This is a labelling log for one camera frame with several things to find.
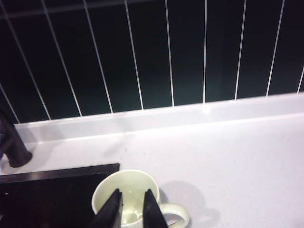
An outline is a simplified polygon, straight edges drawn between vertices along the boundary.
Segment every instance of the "white mug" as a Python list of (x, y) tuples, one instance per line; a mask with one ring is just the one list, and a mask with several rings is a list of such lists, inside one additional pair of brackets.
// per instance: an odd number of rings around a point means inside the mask
[(92, 209), (95, 214), (101, 209), (115, 189), (123, 193), (123, 211), (121, 228), (143, 228), (144, 194), (151, 189), (163, 214), (175, 214), (181, 217), (169, 228), (185, 228), (189, 223), (187, 210), (173, 203), (160, 203), (160, 190), (155, 180), (139, 170), (118, 171), (105, 178), (94, 191)]

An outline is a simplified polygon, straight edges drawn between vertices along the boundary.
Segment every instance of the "backsplash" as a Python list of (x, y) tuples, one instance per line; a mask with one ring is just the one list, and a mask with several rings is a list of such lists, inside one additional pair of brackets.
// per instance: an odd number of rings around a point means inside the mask
[(304, 91), (300, 0), (2, 0), (14, 123)]

